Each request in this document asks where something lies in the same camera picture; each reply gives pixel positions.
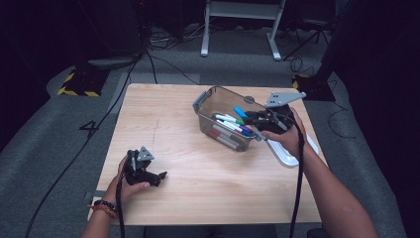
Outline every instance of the metal stand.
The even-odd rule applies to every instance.
[[[283,6],[284,1],[281,1],[280,5],[266,5],[253,3],[217,2],[207,0],[204,37],[201,46],[201,56],[208,56],[210,16],[215,16],[274,20],[271,33],[267,33],[266,36],[274,60],[281,60],[281,56],[278,51],[277,45],[274,41],[274,37],[277,32],[281,14],[283,12]]]

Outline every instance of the pen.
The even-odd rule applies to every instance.
[[[225,139],[223,139],[223,138],[221,138],[221,137],[217,136],[217,135],[214,133],[214,131],[208,131],[208,132],[206,133],[206,135],[207,135],[207,136],[209,136],[209,137],[211,137],[211,138],[213,138],[214,140],[216,140],[216,141],[218,141],[218,142],[222,143],[223,145],[225,145],[225,146],[227,146],[227,147],[230,147],[230,148],[232,148],[232,149],[234,149],[234,150],[238,150],[238,148],[237,148],[235,145],[233,145],[232,143],[230,143],[230,142],[226,141]]]
[[[240,124],[237,124],[237,123],[231,123],[231,124],[233,124],[233,125],[235,125],[235,126],[237,126],[237,127],[239,127],[239,128],[241,128],[242,130],[246,130],[247,132],[249,132],[250,134],[253,134],[253,129],[251,129],[251,128],[248,128],[248,127],[246,127],[246,126],[243,126],[243,125],[240,125]]]
[[[230,125],[226,125],[226,124],[225,124],[225,121],[222,121],[222,120],[219,120],[219,119],[217,119],[216,121],[217,121],[219,124],[222,124],[222,125],[224,125],[225,127],[227,127],[227,128],[229,128],[229,129],[231,129],[232,131],[236,131],[236,132],[238,132],[238,133],[241,133],[240,131],[235,130],[235,128],[233,128],[232,126],[230,126]]]
[[[251,137],[252,134],[250,132],[248,132],[247,130],[242,129],[241,127],[229,122],[229,121],[224,121],[223,124],[225,124],[227,127],[232,128],[235,131],[238,131],[242,134],[244,134],[245,136]]]
[[[225,116],[236,119],[235,117],[233,117],[233,116],[231,116],[229,114],[225,114]]]
[[[243,120],[238,120],[236,118],[232,118],[232,117],[229,117],[229,116],[223,116],[223,115],[220,115],[220,114],[216,114],[215,117],[217,119],[220,119],[220,120],[224,120],[224,121],[228,121],[228,122],[234,122],[234,123],[237,123],[239,125],[245,125]]]
[[[241,109],[241,107],[235,107],[234,111],[240,116],[241,118],[248,117],[247,114]]]
[[[219,132],[218,130],[216,130],[216,129],[212,128],[210,131],[211,131],[211,133],[213,133],[213,134],[214,134],[214,135],[216,135],[217,137],[222,138],[223,140],[225,140],[225,141],[227,141],[227,142],[231,143],[232,145],[234,145],[235,147],[240,146],[240,144],[239,144],[238,142],[236,142],[236,141],[232,140],[231,138],[229,138],[228,136],[226,136],[226,135],[222,134],[222,133],[221,133],[221,132]]]
[[[236,136],[235,134],[231,133],[230,131],[226,130],[225,128],[222,128],[219,125],[214,124],[213,129],[218,131],[219,133],[222,133],[223,135],[225,135],[226,137],[228,137],[232,141],[239,143],[240,146],[245,146],[246,141],[244,139]]]

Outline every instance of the dark background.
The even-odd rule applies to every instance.
[[[49,100],[46,85],[53,76],[78,60],[113,55],[91,24],[114,49],[136,50],[139,23],[129,1],[122,2],[83,1],[92,23],[77,1],[60,1],[58,6],[52,1],[1,2],[0,151]],[[204,1],[157,0],[148,6],[151,23],[175,36],[190,23],[202,21],[204,14]],[[420,224],[418,6],[407,0],[353,0],[351,6],[324,56],[320,78],[326,80],[334,71],[346,84],[355,117],[395,193],[407,236],[416,237]],[[128,14],[124,18],[108,14],[113,9]]]

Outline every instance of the wooden table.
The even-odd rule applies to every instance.
[[[106,190],[128,150],[146,147],[159,187],[137,194],[124,210],[127,225],[289,223],[298,168],[280,164],[266,142],[236,152],[200,132],[192,103],[211,86],[131,84],[97,190]],[[264,104],[273,91],[292,88],[226,86]],[[302,100],[290,103],[320,148]],[[320,222],[304,178],[297,222]]]

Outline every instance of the stand leg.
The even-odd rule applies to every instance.
[[[204,26],[203,44],[201,45],[201,56],[207,57],[209,54],[209,25],[210,25],[210,0],[206,3],[206,17]]]
[[[277,44],[275,43],[275,34],[277,33],[278,24],[281,19],[281,14],[283,13],[283,5],[284,1],[281,1],[280,6],[278,7],[277,15],[274,20],[274,24],[272,25],[271,33],[267,33],[266,37],[268,39],[269,47],[272,51],[272,56],[274,57],[274,60],[281,60],[280,52],[278,51]]]

